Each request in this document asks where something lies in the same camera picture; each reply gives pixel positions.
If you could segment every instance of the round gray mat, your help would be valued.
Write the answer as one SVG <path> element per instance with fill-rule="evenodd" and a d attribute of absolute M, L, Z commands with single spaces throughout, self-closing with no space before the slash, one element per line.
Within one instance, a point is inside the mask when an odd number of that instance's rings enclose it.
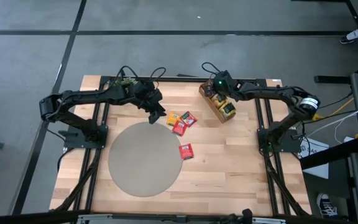
<path fill-rule="evenodd" d="M 109 171 L 117 186 L 137 197 L 154 196 L 177 179 L 182 160 L 180 142 L 161 124 L 134 124 L 114 140 Z"/>

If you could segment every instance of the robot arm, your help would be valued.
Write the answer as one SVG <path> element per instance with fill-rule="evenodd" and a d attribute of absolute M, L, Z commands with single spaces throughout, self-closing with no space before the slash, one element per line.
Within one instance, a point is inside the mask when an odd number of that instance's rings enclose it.
<path fill-rule="evenodd" d="M 109 103 L 111 105 L 124 105 L 132 103 L 138 109 L 150 113 L 149 123 L 153 124 L 160 116 L 165 116 L 165 109 L 160 105 L 162 94 L 154 87 L 153 81 L 140 81 L 125 85 L 114 86 L 101 91 L 64 91 L 61 94 L 52 94 L 39 103 L 41 118 L 47 122 L 61 121 L 80 129 L 85 141 L 98 141 L 101 132 L 92 119 L 83 119 L 69 109 L 75 105 L 92 103 Z"/>
<path fill-rule="evenodd" d="M 260 87 L 252 83 L 234 80 L 228 71 L 215 73 L 213 89 L 236 101 L 254 98 L 281 100 L 291 113 L 282 121 L 273 123 L 267 130 L 265 142 L 277 146 L 285 132 L 300 121 L 313 118 L 320 104 L 317 97 L 299 87 Z"/>

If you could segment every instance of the wooden tabletop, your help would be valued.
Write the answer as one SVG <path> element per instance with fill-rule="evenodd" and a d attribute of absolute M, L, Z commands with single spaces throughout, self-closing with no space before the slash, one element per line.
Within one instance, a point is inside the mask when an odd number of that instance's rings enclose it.
<path fill-rule="evenodd" d="M 84 76 L 81 90 L 97 89 L 99 80 L 100 76 Z M 267 80 L 267 83 L 270 86 L 281 84 L 280 80 Z M 161 105 L 168 114 L 171 111 L 178 114 L 191 111 L 198 121 L 186 130 L 183 137 L 178 137 L 181 144 L 191 143 L 195 157 L 183 161 L 175 183 L 153 197 L 126 194 L 111 179 L 108 169 L 109 150 L 114 139 L 130 125 L 148 121 L 149 114 L 134 105 L 110 106 L 108 140 L 100 159 L 92 212 L 240 215 L 243 209 L 249 208 L 255 215 L 272 215 L 264 159 L 258 152 L 255 101 L 236 103 L 231 100 L 237 114 L 221 124 L 198 93 L 200 84 L 159 83 L 158 88 L 163 95 Z M 288 114 L 287 106 L 281 101 L 272 100 L 271 105 L 275 121 Z M 88 119 L 92 117 L 93 108 L 94 105 L 76 106 L 75 114 Z M 100 108 L 99 122 L 104 105 Z M 157 122 L 166 125 L 166 119 L 161 117 Z M 50 208 L 58 207 L 78 183 L 84 151 L 75 149 L 62 159 Z M 299 161 L 289 153 L 280 155 L 287 188 L 303 209 L 310 213 Z M 80 208 L 85 207 L 87 191 L 88 184 L 84 187 Z M 276 186 L 278 208 L 283 213 L 279 192 Z"/>

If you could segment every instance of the shoe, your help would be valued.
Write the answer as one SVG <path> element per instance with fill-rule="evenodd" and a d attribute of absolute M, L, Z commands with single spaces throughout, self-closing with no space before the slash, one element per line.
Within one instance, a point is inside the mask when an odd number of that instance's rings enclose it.
<path fill-rule="evenodd" d="M 320 214 L 322 214 L 323 218 L 339 218 L 336 207 L 331 204 L 328 195 L 319 194 L 317 196 L 317 205 L 320 208 Z"/>
<path fill-rule="evenodd" d="M 358 29 L 348 33 L 346 36 L 342 37 L 339 41 L 341 44 L 351 44 L 358 40 Z"/>

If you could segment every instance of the red packet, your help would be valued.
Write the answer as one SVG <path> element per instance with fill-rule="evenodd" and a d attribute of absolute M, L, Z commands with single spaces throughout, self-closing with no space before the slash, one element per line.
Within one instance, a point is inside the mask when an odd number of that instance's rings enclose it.
<path fill-rule="evenodd" d="M 197 119 L 189 112 L 187 111 L 184 115 L 180 117 L 180 119 L 188 126 L 190 127 L 194 123 L 196 123 Z"/>
<path fill-rule="evenodd" d="M 181 121 L 177 121 L 175 123 L 175 125 L 173 126 L 172 133 L 182 136 L 185 133 L 186 128 L 187 128 L 187 126 L 185 123 L 183 123 Z"/>
<path fill-rule="evenodd" d="M 179 146 L 180 156 L 182 160 L 194 158 L 193 149 L 191 148 L 191 144 L 185 144 Z"/>

